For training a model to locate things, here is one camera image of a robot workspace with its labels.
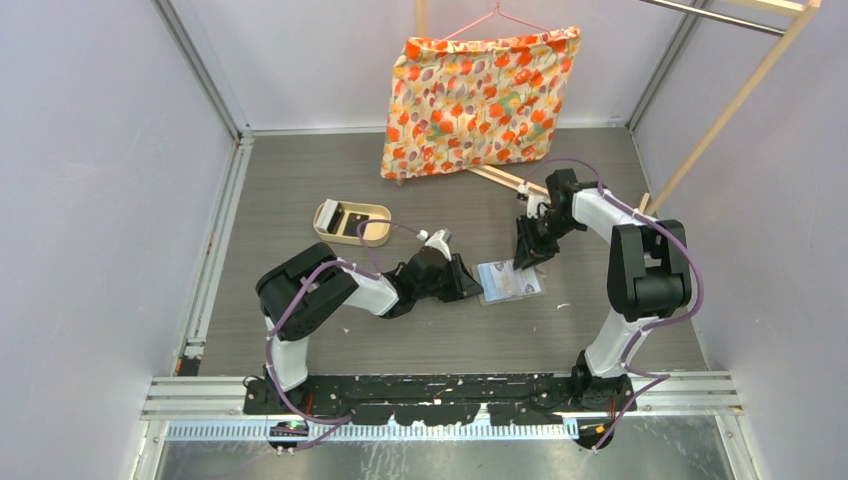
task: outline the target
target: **wooden rod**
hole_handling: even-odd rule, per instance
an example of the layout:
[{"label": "wooden rod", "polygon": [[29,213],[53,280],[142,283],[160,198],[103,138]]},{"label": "wooden rod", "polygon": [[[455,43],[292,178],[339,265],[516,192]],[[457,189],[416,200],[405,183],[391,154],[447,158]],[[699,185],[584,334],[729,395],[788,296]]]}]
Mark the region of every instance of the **wooden rod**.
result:
[{"label": "wooden rod", "polygon": [[[483,178],[488,178],[489,180],[500,183],[501,185],[511,188],[513,190],[518,190],[518,186],[524,183],[524,179],[521,177],[516,177],[510,173],[506,173],[503,170],[495,168],[491,165],[482,165],[479,167],[471,167],[467,169],[469,172],[476,173]],[[527,186],[530,189],[530,193],[534,193],[536,195],[544,195],[548,196],[548,189],[536,185],[533,182],[527,182]]]},{"label": "wooden rod", "polygon": [[415,0],[415,35],[427,36],[427,0]]},{"label": "wooden rod", "polygon": [[751,92],[760,84],[760,82],[765,78],[766,74],[771,70],[775,63],[777,63],[778,59],[780,59],[781,55],[789,48],[789,45],[798,38],[798,35],[804,30],[804,27],[810,22],[813,16],[819,9],[820,0],[810,0],[805,6],[804,11],[796,17],[789,27],[786,29],[786,34],[780,38],[775,44],[771,47],[771,49],[766,53],[763,59],[760,61],[760,64],[757,65],[757,68],[754,70],[754,73],[748,77],[748,80],[742,85],[742,88],[736,92],[736,95],[733,97],[733,100],[725,107],[724,111],[719,115],[710,129],[707,131],[707,134],[704,135],[704,138],[698,142],[698,145],[695,146],[695,149],[692,150],[692,153],[686,158],[686,161],[680,165],[680,168],[677,169],[677,172],[674,173],[674,176],[671,177],[671,180],[663,187],[660,194],[654,199],[653,202],[648,206],[648,209],[645,211],[648,215],[654,215],[660,205],[665,202],[671,192],[677,188],[677,184],[680,183],[680,180],[686,175],[687,172],[695,165],[695,162],[701,158],[706,151],[707,147],[710,146],[715,137],[721,133],[722,129],[724,129],[725,125],[730,121],[733,115],[739,110],[739,107],[745,102]]},{"label": "wooden rod", "polygon": [[776,13],[784,17],[795,18],[804,12],[804,4],[788,2],[786,0],[721,0],[724,3],[733,3],[743,7],[761,10],[763,12]]}]

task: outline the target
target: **purple cable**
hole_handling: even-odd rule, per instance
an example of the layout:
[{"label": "purple cable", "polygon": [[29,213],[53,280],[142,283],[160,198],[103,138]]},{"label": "purple cable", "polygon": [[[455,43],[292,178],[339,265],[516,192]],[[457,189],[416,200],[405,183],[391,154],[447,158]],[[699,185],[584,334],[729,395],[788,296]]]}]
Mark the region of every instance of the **purple cable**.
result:
[{"label": "purple cable", "polygon": [[294,309],[297,307],[297,305],[299,305],[301,300],[303,300],[303,296],[306,295],[306,292],[307,292],[307,289],[309,288],[309,286],[312,285],[313,283],[315,283],[315,280],[318,278],[318,276],[321,274],[321,272],[323,272],[324,270],[326,270],[328,268],[336,267],[336,266],[341,267],[341,268],[346,268],[348,270],[352,270],[354,272],[357,272],[361,275],[365,275],[369,278],[373,278],[375,280],[380,278],[380,276],[377,275],[377,274],[362,271],[359,268],[357,268],[356,265],[352,265],[350,263],[347,263],[347,262],[344,262],[344,261],[341,261],[341,260],[333,260],[331,262],[322,263],[321,265],[318,266],[318,268],[315,269],[315,271],[313,271],[309,275],[309,277],[307,277],[306,281],[303,283],[303,286],[300,287],[300,290],[298,290],[298,292],[294,296],[294,299],[292,300],[292,302],[289,304],[289,306],[286,308],[285,312],[283,312],[283,315],[280,317],[280,319],[274,325],[274,328],[272,328],[268,332],[267,341],[265,342],[265,364],[266,364],[266,367],[268,369],[268,376],[271,377],[271,381],[274,383],[274,387],[277,389],[277,393],[280,395],[280,399],[283,401],[283,403],[286,405],[286,407],[289,410],[291,410],[293,413],[303,417],[303,419],[306,420],[306,421],[310,421],[312,423],[318,423],[318,424],[322,424],[322,425],[335,425],[334,428],[331,428],[329,431],[325,432],[323,435],[319,436],[318,438],[316,438],[314,440],[310,440],[309,442],[306,442],[303,445],[299,445],[297,448],[294,449],[294,451],[301,451],[301,450],[305,450],[307,448],[315,446],[318,442],[320,442],[321,440],[326,438],[327,435],[330,435],[331,433],[335,432],[338,429],[338,427],[349,422],[350,418],[351,418],[350,416],[344,416],[344,417],[341,417],[341,418],[326,420],[326,419],[322,419],[322,418],[313,417],[312,415],[309,415],[306,412],[300,411],[291,402],[291,400],[289,400],[289,397],[286,395],[286,392],[283,390],[283,386],[280,384],[280,380],[277,378],[277,370],[274,368],[274,359],[271,355],[271,350],[272,350],[272,346],[273,346],[272,341],[273,341],[274,337],[283,328],[283,326],[288,321],[289,317],[291,317],[292,313],[294,313]]},{"label": "purple cable", "polygon": [[627,402],[624,404],[624,407],[622,407],[619,414],[613,420],[612,424],[610,425],[610,428],[606,429],[603,436],[601,436],[601,439],[598,440],[598,443],[596,443],[595,446],[593,447],[593,450],[595,450],[597,452],[597,448],[600,447],[601,445],[603,445],[604,442],[607,440],[607,438],[609,438],[609,436],[612,435],[613,429],[615,429],[615,427],[619,424],[619,422],[621,422],[621,419],[624,418],[624,413],[627,411],[628,408],[630,408],[631,405],[633,405],[633,402],[636,401],[636,398],[639,397],[640,395],[642,395],[643,393],[647,392],[649,389],[651,389],[651,388],[655,387],[656,385],[662,383],[663,381],[671,378],[671,375],[668,375],[668,374],[655,374],[655,373],[643,372],[642,370],[638,370],[636,368],[633,368],[633,367],[631,367],[630,365],[627,364],[627,357],[630,356],[630,352],[633,351],[633,348],[636,346],[636,342],[638,342],[639,339],[642,338],[642,332],[649,332],[649,331],[651,331],[655,328],[666,327],[666,326],[678,324],[680,322],[685,322],[686,320],[689,320],[690,318],[695,316],[696,313],[698,313],[698,311],[701,309],[701,306],[704,303],[704,276],[703,276],[703,273],[701,272],[700,267],[698,267],[698,264],[695,262],[695,260],[692,258],[692,255],[689,253],[689,249],[687,249],[686,246],[683,245],[683,242],[681,242],[677,237],[672,235],[671,232],[669,232],[668,230],[663,228],[662,225],[655,222],[650,217],[642,215],[641,213],[637,212],[635,209],[631,208],[629,205],[627,205],[626,203],[622,202],[621,200],[613,197],[612,195],[607,195],[606,191],[603,188],[603,182],[601,181],[600,172],[598,171],[598,169],[596,169],[594,166],[592,166],[588,162],[584,162],[583,160],[578,160],[576,158],[549,158],[547,160],[543,160],[538,165],[536,165],[533,168],[533,170],[530,171],[530,175],[533,175],[533,173],[535,173],[536,170],[538,170],[543,165],[546,165],[546,164],[552,163],[552,162],[578,163],[578,164],[583,165],[584,167],[588,168],[589,170],[591,170],[592,173],[595,174],[595,177],[598,179],[598,193],[601,195],[601,198],[603,198],[604,200],[609,202],[610,205],[616,207],[617,209],[619,209],[623,213],[632,216],[636,220],[639,220],[640,222],[644,223],[645,225],[650,226],[651,228],[656,230],[657,233],[659,233],[660,235],[665,237],[669,242],[671,242],[672,245],[674,245],[675,248],[677,248],[680,251],[681,254],[683,254],[683,257],[686,258],[686,261],[689,263],[689,266],[692,268],[692,273],[695,275],[695,285],[696,285],[696,288],[697,288],[697,297],[695,298],[695,303],[692,305],[692,308],[689,311],[680,315],[679,317],[669,318],[669,319],[666,319],[666,320],[659,320],[659,321],[650,323],[648,325],[645,325],[644,327],[642,327],[640,329],[640,331],[637,331],[636,334],[633,335],[633,337],[630,338],[630,341],[627,342],[627,345],[624,347],[624,351],[621,354],[621,363],[624,364],[624,369],[627,372],[632,373],[634,375],[639,375],[640,377],[653,378],[654,381],[645,385],[644,387],[639,389],[636,393],[634,393],[629,399],[627,399]]},{"label": "purple cable", "polygon": [[371,263],[374,264],[374,268],[376,268],[378,272],[383,271],[383,269],[380,268],[380,262],[377,261],[377,257],[374,255],[374,252],[371,251],[371,247],[369,247],[368,244],[365,243],[364,228],[365,228],[365,225],[368,225],[369,223],[388,223],[389,225],[394,225],[395,227],[400,227],[400,228],[404,228],[406,230],[409,230],[410,232],[414,233],[415,235],[418,235],[421,232],[421,230],[415,229],[415,228],[410,227],[408,225],[404,225],[400,222],[395,222],[394,220],[382,220],[382,219],[365,220],[364,222],[357,225],[356,226],[356,236],[359,237],[359,243],[362,244],[362,248],[365,249],[365,253],[368,254],[368,258],[371,259]]},{"label": "purple cable", "polygon": [[[403,225],[403,224],[398,223],[398,222],[393,222],[391,220],[376,220],[376,219],[375,220],[366,220],[366,221],[360,223],[359,225],[357,225],[356,233],[359,236],[359,241],[362,242],[362,246],[365,247],[365,252],[368,253],[369,257],[371,257],[371,261],[374,263],[374,266],[377,267],[378,270],[380,269],[380,267],[379,267],[379,264],[377,263],[377,259],[376,259],[376,257],[374,257],[374,255],[371,252],[368,245],[366,245],[365,238],[362,235],[363,227],[365,225],[369,224],[369,223],[388,223],[388,224],[395,225],[395,226],[398,226],[398,227],[401,227],[401,228],[405,228],[406,230],[409,230],[410,232],[413,232],[416,235],[420,232],[420,230],[415,230],[412,227]],[[280,384],[280,380],[277,378],[277,370],[274,368],[274,359],[273,359],[273,356],[271,355],[272,346],[273,346],[272,340],[273,340],[274,336],[276,336],[277,333],[280,332],[280,330],[286,324],[288,319],[292,316],[295,308],[297,308],[297,306],[300,304],[301,300],[303,300],[303,297],[306,295],[306,292],[307,292],[307,289],[309,288],[309,286],[312,285],[313,283],[315,283],[315,280],[318,278],[318,276],[321,274],[321,272],[323,272],[324,270],[326,270],[330,267],[335,267],[335,266],[346,268],[348,270],[354,271],[356,273],[364,275],[364,276],[371,278],[373,280],[378,280],[380,278],[380,274],[378,274],[378,273],[371,273],[371,272],[366,272],[364,270],[360,270],[359,268],[357,268],[356,265],[350,264],[348,262],[344,262],[344,261],[341,261],[341,260],[333,260],[331,262],[322,263],[321,265],[318,266],[318,268],[316,268],[309,275],[309,277],[307,277],[306,281],[303,282],[303,286],[300,287],[300,290],[298,290],[297,294],[294,296],[294,299],[292,299],[289,306],[286,307],[286,310],[283,312],[283,315],[280,317],[280,319],[277,321],[277,323],[274,324],[274,328],[272,328],[268,332],[267,342],[265,343],[265,364],[266,364],[266,367],[268,369],[268,375],[271,377],[271,381],[274,383],[274,388],[277,389],[277,393],[280,395],[280,399],[283,401],[283,403],[286,405],[286,407],[289,410],[291,410],[293,413],[303,417],[303,419],[306,420],[306,421],[321,424],[321,425],[334,425],[333,428],[327,430],[326,432],[324,432],[323,434],[321,434],[317,438],[310,440],[303,445],[298,445],[296,448],[293,449],[293,451],[295,451],[295,452],[299,452],[299,451],[302,451],[302,450],[306,450],[307,448],[314,447],[319,442],[321,442],[321,440],[327,438],[327,436],[331,435],[333,432],[338,430],[339,427],[341,427],[345,423],[349,422],[350,419],[351,419],[350,416],[344,416],[344,417],[341,417],[341,418],[326,420],[326,419],[322,419],[322,418],[313,417],[312,415],[309,415],[306,412],[303,412],[300,409],[298,409],[291,402],[291,400],[289,400],[289,397],[286,395],[286,392],[283,390],[283,386]]]}]

